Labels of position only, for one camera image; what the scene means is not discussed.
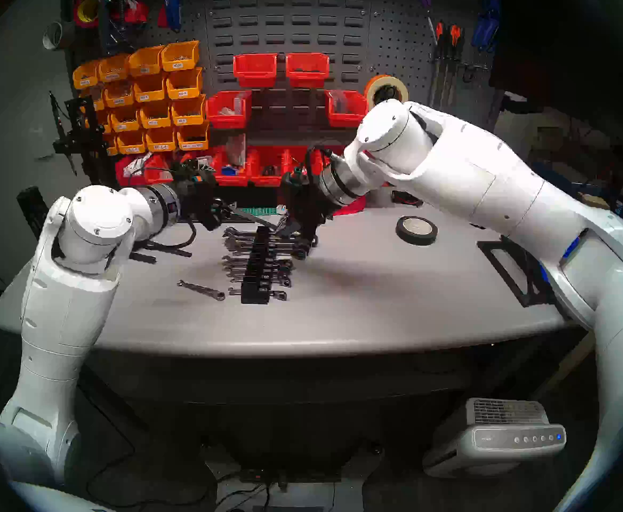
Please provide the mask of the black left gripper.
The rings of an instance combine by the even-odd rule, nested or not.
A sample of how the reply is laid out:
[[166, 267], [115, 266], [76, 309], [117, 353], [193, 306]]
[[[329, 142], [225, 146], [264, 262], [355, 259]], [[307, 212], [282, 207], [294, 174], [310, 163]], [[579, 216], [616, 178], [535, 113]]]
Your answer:
[[198, 222], [208, 231], [219, 228], [226, 214], [233, 214], [237, 210], [237, 204], [216, 197], [215, 190], [216, 185], [213, 183], [177, 183], [181, 221]]

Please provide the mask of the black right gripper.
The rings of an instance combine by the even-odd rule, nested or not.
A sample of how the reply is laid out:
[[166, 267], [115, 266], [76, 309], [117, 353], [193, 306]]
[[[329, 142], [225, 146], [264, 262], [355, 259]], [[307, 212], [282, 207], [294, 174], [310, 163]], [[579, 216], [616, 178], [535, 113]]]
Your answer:
[[286, 218], [276, 225], [276, 235], [298, 238], [298, 248], [318, 246], [317, 228], [326, 221], [326, 199], [314, 183], [284, 183]]

